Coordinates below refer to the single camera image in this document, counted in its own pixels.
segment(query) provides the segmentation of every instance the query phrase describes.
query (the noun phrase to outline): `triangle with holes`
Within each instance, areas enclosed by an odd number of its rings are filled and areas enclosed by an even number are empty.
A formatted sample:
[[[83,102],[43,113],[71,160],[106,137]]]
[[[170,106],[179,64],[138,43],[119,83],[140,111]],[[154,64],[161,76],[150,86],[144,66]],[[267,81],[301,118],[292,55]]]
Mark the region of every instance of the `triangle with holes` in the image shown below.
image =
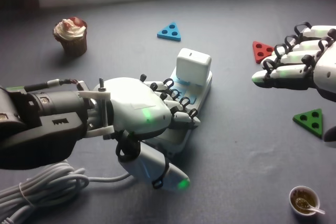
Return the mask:
[[[181,41],[181,35],[178,31],[177,25],[175,22],[170,23],[168,26],[163,28],[157,33],[157,37],[161,39],[170,39],[174,41]]]
[[[263,59],[270,56],[274,51],[274,47],[267,44],[263,44],[257,41],[253,41],[253,53],[256,63],[260,64]]]
[[[293,121],[315,136],[322,138],[323,125],[321,109],[297,114],[293,117]]]

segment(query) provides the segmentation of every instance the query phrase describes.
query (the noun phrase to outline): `white bowl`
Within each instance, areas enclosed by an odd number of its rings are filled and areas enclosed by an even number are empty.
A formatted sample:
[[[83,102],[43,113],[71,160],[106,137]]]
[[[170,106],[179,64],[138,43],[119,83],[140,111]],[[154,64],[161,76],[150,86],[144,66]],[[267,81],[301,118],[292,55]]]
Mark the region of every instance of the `white bowl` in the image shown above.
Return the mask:
[[[298,210],[295,209],[292,202],[290,201],[290,198],[291,198],[291,196],[292,196],[292,194],[294,193],[295,190],[302,190],[302,191],[305,191],[305,192],[309,193],[314,198],[314,201],[316,202],[316,208],[320,208],[320,198],[317,195],[317,193],[315,193],[315,191],[313,189],[310,189],[307,186],[297,186],[297,187],[294,187],[289,193],[289,204],[292,207],[293,211],[296,212],[297,214],[301,215],[301,216],[312,216],[312,215],[316,214],[316,212],[310,212],[309,214],[304,214],[304,213],[301,213],[301,212],[299,212]]]

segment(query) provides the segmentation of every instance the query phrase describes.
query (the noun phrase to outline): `gray table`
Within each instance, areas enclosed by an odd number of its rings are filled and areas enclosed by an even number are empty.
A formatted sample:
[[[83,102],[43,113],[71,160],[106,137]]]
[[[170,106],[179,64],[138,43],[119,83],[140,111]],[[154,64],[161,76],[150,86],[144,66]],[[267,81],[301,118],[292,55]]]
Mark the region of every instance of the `gray table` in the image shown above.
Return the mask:
[[[40,210],[28,223],[307,223],[290,209],[288,194],[306,185],[320,196],[325,216],[308,223],[335,223],[336,150],[292,121],[321,108],[325,130],[336,124],[336,104],[316,90],[262,89],[251,76],[252,42],[269,45],[293,34],[295,24],[336,24],[336,0],[194,0],[49,9],[0,14],[0,83],[5,87],[74,78],[93,88],[98,78],[169,77],[181,48],[212,56],[213,83],[183,154],[174,161],[190,177],[182,194],[153,190],[134,178],[92,183],[69,204]],[[88,23],[88,51],[63,56],[51,31],[62,18]],[[177,22],[181,42],[156,38]],[[115,142],[79,141],[68,161],[89,176],[124,171]],[[5,188],[37,170],[0,171]]]

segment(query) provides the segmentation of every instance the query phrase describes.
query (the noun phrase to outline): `gray cable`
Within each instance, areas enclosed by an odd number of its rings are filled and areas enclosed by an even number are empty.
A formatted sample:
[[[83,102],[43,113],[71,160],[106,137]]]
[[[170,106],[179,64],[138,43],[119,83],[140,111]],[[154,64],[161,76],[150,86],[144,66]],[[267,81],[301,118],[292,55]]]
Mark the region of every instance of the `gray cable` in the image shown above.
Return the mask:
[[[39,207],[49,207],[70,200],[90,182],[112,183],[130,176],[114,178],[87,177],[85,169],[75,170],[67,161],[46,166],[40,173],[17,186],[0,191],[1,224],[23,223]]]

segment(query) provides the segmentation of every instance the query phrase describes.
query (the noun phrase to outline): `plastic spoon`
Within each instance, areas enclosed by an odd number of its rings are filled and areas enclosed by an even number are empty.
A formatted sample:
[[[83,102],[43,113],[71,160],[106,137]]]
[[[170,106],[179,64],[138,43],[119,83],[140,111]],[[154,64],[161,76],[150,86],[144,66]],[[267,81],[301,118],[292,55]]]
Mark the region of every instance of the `plastic spoon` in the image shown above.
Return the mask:
[[[301,209],[303,209],[303,210],[314,211],[314,212],[318,212],[318,213],[323,214],[323,215],[326,214],[325,211],[323,211],[323,210],[321,210],[321,209],[318,209],[318,208],[316,208],[316,207],[312,207],[312,206],[308,203],[308,201],[306,201],[306,200],[303,199],[303,198],[297,198],[297,199],[295,200],[295,203],[296,203],[296,205],[297,205],[299,208],[301,208]]]

